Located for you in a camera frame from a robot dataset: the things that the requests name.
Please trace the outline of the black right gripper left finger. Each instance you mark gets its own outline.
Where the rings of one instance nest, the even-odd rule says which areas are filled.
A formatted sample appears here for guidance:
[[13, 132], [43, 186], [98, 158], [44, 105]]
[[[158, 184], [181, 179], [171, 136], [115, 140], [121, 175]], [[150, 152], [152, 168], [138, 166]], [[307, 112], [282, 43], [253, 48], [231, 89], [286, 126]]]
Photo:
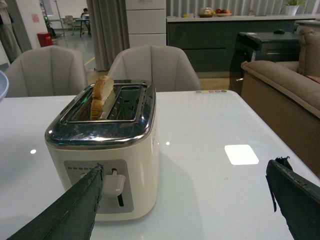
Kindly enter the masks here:
[[104, 167], [93, 167], [10, 240], [89, 240], [102, 198]]

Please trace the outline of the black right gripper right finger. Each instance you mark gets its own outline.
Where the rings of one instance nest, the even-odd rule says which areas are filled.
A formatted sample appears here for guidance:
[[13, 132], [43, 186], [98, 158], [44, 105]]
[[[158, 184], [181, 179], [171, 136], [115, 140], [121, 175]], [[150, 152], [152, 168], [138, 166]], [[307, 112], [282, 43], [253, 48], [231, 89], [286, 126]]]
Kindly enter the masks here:
[[266, 180], [273, 210], [280, 208], [295, 240], [320, 238], [320, 187], [293, 171], [289, 156], [268, 161]]

